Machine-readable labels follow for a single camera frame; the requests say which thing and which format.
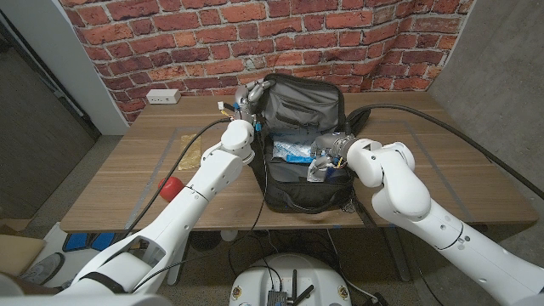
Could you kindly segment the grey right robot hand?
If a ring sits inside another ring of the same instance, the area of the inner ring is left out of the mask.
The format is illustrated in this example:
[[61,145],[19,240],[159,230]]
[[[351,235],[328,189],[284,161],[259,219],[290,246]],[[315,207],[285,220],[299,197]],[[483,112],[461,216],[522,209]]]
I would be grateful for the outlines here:
[[332,164],[333,167],[344,167],[347,162],[349,147],[356,141],[353,134],[334,132],[318,136],[310,147],[310,155],[314,158],[309,166],[311,174]]

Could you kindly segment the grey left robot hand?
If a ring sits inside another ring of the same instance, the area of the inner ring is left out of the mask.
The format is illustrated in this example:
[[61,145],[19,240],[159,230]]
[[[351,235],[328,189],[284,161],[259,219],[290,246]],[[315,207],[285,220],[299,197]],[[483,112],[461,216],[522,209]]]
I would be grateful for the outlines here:
[[274,80],[259,79],[239,86],[235,92],[234,118],[253,123],[256,119],[255,110],[258,100],[264,90],[273,85],[275,85]]

